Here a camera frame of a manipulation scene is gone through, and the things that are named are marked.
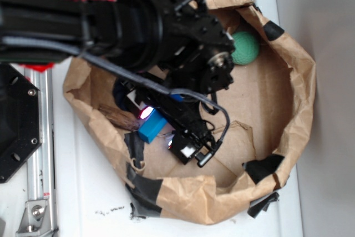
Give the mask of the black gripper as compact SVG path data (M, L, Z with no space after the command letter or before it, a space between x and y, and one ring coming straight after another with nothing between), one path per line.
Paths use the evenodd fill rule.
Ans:
M144 99L129 82L122 82L125 89L123 104L138 119L147 119L156 108L175 129L168 143L168 150L186 165L193 159L199 168L204 167L215 155L216 140L202 119L199 102L179 102L153 89L144 89Z

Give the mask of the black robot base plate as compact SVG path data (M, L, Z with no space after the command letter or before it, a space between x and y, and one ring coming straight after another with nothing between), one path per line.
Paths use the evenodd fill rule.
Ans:
M1 183L8 182L41 145L39 89L1 64Z

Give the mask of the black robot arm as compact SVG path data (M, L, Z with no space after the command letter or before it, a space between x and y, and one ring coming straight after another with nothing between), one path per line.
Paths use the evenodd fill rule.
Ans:
M1 0L1 62L44 71L77 56L117 75L175 128L170 150L200 167L222 140L198 108L222 111L233 51L205 0Z

